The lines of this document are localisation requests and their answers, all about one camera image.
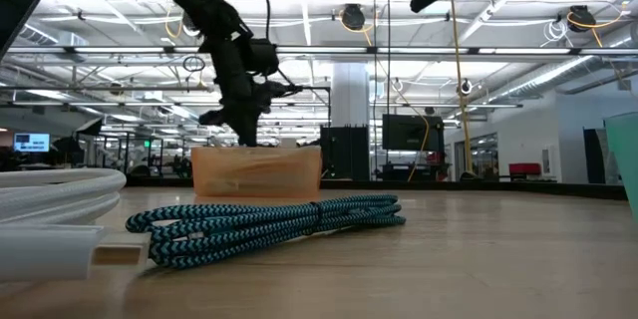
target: teal and black braided cable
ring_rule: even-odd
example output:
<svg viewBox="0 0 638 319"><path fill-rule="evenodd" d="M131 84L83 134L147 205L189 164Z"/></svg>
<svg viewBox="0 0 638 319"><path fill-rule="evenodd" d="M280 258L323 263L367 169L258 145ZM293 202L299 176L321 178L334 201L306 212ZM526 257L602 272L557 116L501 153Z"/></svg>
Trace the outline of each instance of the teal and black braided cable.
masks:
<svg viewBox="0 0 638 319"><path fill-rule="evenodd" d="M151 233L149 258L155 263L185 269L315 232L404 224L395 215L399 210L397 197L387 194L285 206L176 205L133 215L127 230ZM161 220L175 222L154 224Z"/></svg>

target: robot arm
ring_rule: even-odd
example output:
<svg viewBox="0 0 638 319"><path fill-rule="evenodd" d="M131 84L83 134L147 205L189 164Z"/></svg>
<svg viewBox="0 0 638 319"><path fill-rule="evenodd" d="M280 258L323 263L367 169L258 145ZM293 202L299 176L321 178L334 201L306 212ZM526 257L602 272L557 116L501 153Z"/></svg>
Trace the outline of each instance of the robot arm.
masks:
<svg viewBox="0 0 638 319"><path fill-rule="evenodd" d="M15 39L39 0L0 0L0 58ZM270 100L298 91L266 81L257 84L253 76L278 71L275 46L267 39L253 39L253 33L237 11L224 0L173 0L203 36L200 53L209 53L221 89L222 110L203 115L202 125L228 124L242 145L257 146L259 115L268 112Z"/></svg>

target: table surface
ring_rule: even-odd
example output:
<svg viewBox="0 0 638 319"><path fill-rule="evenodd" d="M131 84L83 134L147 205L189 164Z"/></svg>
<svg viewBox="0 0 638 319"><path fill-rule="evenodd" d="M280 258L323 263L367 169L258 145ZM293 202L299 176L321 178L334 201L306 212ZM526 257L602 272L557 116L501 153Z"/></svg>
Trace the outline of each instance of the table surface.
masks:
<svg viewBox="0 0 638 319"><path fill-rule="evenodd" d="M0 295L0 317L638 315L638 230L626 202L519 192L395 194L405 226L314 235L185 271L151 263L143 273L96 268L86 281ZM128 188L98 224L123 228L138 211L194 201L189 188Z"/></svg>

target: monitor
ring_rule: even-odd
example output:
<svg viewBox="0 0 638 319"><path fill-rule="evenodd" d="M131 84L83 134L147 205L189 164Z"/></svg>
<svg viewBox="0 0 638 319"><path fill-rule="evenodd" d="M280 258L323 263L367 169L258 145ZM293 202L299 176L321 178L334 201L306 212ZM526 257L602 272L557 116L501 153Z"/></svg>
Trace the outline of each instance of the monitor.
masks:
<svg viewBox="0 0 638 319"><path fill-rule="evenodd" d="M442 152L444 122L440 117L425 116L430 125L424 151ZM383 149L392 151L418 151L426 136L426 125L421 116L384 115Z"/></svg>
<svg viewBox="0 0 638 319"><path fill-rule="evenodd" d="M46 153L49 151L49 134L15 134L13 150L21 153Z"/></svg>

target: white coiled tube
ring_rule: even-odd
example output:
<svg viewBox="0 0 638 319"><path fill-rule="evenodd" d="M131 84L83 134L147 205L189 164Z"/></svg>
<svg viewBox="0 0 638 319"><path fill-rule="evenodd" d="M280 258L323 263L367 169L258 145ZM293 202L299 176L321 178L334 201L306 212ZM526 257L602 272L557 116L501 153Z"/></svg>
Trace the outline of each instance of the white coiled tube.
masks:
<svg viewBox="0 0 638 319"><path fill-rule="evenodd" d="M0 173L0 224L89 224L118 204L126 182L113 169Z"/></svg>

